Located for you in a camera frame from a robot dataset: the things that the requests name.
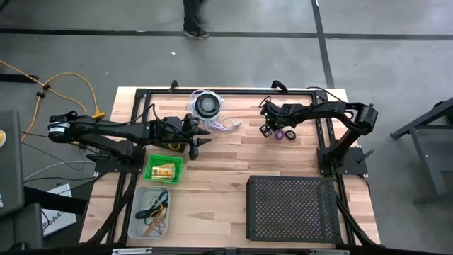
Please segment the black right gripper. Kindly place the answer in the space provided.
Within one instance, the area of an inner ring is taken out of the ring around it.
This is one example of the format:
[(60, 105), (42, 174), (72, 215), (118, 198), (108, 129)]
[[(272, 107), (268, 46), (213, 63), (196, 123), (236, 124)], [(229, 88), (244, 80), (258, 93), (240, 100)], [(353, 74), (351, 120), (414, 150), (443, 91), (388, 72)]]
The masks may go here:
[(278, 107), (271, 101), (266, 101), (260, 109), (260, 114), (265, 117), (265, 124), (260, 127), (260, 131), (267, 134), (268, 137), (273, 135), (273, 130), (285, 127), (296, 128), (295, 120), (288, 113), (285, 113), (284, 108)]

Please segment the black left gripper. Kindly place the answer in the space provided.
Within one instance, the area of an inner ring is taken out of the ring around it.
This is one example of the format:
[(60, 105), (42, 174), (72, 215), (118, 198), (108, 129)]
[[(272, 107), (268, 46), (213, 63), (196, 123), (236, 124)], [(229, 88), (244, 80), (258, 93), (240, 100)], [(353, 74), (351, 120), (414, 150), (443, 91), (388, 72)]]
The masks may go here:
[(197, 138), (194, 135), (210, 135), (211, 132), (198, 127), (199, 118), (187, 114), (184, 119), (165, 117), (156, 119), (156, 140), (159, 145), (170, 148), (171, 145), (185, 144), (189, 146), (189, 158), (195, 160), (199, 156), (197, 147), (207, 144), (210, 138)]

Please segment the green plastic basket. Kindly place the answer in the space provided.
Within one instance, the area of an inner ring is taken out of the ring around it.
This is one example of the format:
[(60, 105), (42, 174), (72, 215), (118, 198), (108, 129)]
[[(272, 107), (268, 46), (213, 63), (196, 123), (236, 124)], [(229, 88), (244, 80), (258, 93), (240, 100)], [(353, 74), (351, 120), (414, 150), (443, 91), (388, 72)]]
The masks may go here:
[[(171, 157), (167, 155), (160, 155), (160, 154), (151, 154), (149, 156), (149, 160), (147, 162), (147, 166), (144, 172), (144, 180), (147, 181), (156, 181), (156, 182), (162, 182), (162, 183), (172, 183), (176, 184), (179, 183), (180, 177), (182, 174), (183, 170), (183, 158), (180, 157)], [(162, 164), (175, 164), (175, 176), (174, 180), (172, 182), (170, 181), (164, 181), (158, 176), (152, 176), (152, 168), (155, 166), (159, 166)]]

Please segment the dark brown rubber band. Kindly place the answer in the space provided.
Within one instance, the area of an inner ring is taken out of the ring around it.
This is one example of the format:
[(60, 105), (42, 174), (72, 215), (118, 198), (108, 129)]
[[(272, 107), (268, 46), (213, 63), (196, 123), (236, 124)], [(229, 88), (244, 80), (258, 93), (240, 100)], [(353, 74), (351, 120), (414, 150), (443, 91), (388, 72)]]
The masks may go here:
[(151, 200), (151, 205), (153, 207), (159, 207), (162, 205), (163, 207), (168, 206), (168, 200), (169, 200), (169, 193), (166, 191), (161, 192), (157, 197), (153, 198)]

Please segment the clear plastic bin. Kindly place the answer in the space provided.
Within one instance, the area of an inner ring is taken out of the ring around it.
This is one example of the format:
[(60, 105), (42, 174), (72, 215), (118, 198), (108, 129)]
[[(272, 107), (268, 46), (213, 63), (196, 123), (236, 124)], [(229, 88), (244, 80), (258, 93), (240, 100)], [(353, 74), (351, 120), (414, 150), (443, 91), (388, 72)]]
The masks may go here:
[(161, 192), (166, 191), (169, 193), (169, 200), (166, 216), (164, 217), (166, 223), (166, 231), (164, 235), (167, 233), (169, 227), (169, 214), (170, 214), (170, 207), (171, 207), (171, 194), (167, 187), (165, 186), (139, 186), (134, 193), (133, 203), (132, 203), (132, 212), (130, 215), (130, 224), (127, 229), (128, 237), (131, 239), (160, 239), (163, 236), (148, 236), (144, 237), (142, 235), (142, 230), (145, 227), (146, 223), (150, 223), (153, 221), (153, 218), (146, 218), (146, 219), (136, 219), (135, 214), (140, 210), (148, 210), (149, 208), (155, 208), (157, 210), (161, 210), (164, 207), (160, 205), (159, 207), (153, 207), (151, 205), (151, 200), (157, 197)]

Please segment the dark grey rubber band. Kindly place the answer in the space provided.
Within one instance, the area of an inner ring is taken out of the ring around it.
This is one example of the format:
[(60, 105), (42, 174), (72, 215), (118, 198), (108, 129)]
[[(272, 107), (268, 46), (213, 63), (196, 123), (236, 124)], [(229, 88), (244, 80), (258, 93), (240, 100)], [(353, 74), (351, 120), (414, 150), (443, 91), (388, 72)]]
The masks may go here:
[(140, 210), (139, 212), (137, 212), (135, 214), (135, 218), (136, 219), (146, 219), (146, 218), (149, 218), (152, 213), (156, 212), (157, 209), (155, 208), (149, 208), (148, 210)]

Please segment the tan rubber band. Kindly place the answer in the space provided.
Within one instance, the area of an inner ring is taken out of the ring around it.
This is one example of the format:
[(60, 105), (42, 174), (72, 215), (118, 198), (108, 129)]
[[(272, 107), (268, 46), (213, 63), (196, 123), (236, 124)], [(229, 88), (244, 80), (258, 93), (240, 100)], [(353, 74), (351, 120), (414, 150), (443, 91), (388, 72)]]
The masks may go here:
[(163, 218), (156, 218), (150, 223), (146, 223), (145, 227), (143, 228), (143, 233), (150, 233), (153, 231), (162, 232), (163, 228), (165, 227), (164, 219)]
[(154, 231), (155, 226), (156, 226), (155, 222), (152, 222), (152, 223), (150, 223), (148, 225), (145, 225), (145, 227), (142, 230), (142, 235), (144, 237), (148, 237), (148, 236), (151, 236), (151, 235), (160, 236), (159, 233)]

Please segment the black crossbeam with silver brackets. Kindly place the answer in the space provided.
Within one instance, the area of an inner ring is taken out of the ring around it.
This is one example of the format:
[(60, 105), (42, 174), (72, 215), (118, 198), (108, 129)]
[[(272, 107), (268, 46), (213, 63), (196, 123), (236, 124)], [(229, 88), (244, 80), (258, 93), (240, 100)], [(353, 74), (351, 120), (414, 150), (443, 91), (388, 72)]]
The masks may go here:
[(0, 255), (449, 255), (426, 251), (390, 249), (382, 246), (334, 248), (199, 248), (125, 247), (118, 244), (80, 244), (76, 246), (0, 251)]

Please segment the person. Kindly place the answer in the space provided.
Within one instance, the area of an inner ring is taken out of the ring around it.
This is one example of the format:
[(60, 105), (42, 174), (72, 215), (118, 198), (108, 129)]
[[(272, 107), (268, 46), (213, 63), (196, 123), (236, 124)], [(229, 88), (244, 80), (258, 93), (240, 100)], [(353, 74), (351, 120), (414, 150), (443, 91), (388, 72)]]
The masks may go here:
[(204, 29), (206, 24), (201, 9), (207, 0), (183, 0), (183, 33), (189, 38), (204, 40), (209, 33)]

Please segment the black flat bar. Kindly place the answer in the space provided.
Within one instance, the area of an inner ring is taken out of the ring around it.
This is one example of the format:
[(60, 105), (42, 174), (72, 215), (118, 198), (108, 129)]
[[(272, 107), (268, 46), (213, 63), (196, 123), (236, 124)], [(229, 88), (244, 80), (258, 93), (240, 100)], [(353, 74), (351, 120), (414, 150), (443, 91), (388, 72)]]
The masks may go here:
[(57, 195), (36, 188), (24, 187), (23, 189), (25, 205), (37, 203), (43, 209), (77, 215), (83, 215), (87, 206), (87, 201), (79, 198)]

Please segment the white printed box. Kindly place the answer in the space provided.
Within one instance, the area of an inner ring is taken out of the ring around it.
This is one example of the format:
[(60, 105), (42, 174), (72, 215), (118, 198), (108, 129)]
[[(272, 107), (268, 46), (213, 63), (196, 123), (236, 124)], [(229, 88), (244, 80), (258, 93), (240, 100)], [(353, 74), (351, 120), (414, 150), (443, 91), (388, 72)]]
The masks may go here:
[[(70, 188), (71, 186), (67, 183), (53, 188), (49, 190), (49, 192), (71, 198), (72, 194)], [(60, 210), (42, 209), (42, 231), (44, 237), (73, 225), (76, 222), (76, 215), (74, 213), (67, 213)]]

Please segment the dark grey metal stand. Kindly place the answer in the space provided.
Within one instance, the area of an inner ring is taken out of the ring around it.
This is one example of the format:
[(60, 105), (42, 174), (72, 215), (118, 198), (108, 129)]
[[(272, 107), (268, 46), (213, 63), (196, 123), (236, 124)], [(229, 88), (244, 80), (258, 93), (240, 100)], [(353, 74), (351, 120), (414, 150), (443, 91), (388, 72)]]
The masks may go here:
[(398, 140), (410, 135), (420, 163), (429, 173), (434, 195), (414, 200), (416, 207), (437, 203), (453, 203), (443, 173), (453, 174), (453, 97), (436, 103), (431, 110), (390, 133)]

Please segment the black floor bar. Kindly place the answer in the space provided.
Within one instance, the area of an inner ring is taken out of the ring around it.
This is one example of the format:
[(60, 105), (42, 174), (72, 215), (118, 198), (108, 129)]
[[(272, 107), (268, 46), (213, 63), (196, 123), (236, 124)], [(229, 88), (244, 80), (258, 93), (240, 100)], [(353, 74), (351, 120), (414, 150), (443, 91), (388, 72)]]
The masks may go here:
[(0, 82), (36, 84), (38, 80), (39, 77), (35, 75), (31, 75), (30, 77), (28, 77), (22, 74), (0, 73)]

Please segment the dark grey case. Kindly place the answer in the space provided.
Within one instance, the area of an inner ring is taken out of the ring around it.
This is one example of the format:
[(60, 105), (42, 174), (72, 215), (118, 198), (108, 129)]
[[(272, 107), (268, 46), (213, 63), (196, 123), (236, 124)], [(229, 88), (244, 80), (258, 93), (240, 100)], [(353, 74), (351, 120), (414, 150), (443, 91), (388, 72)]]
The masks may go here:
[(6, 141), (0, 148), (0, 217), (24, 205), (23, 165), (18, 111), (0, 112), (0, 130)]

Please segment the dark grey box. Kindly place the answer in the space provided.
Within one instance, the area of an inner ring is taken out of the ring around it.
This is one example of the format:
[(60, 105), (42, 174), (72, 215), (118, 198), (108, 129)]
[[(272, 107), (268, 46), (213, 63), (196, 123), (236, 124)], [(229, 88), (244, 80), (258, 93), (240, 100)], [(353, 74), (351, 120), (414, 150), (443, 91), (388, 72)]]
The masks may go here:
[(15, 244), (25, 249), (44, 247), (41, 206), (27, 205), (9, 215), (0, 217), (0, 252), (8, 251)]

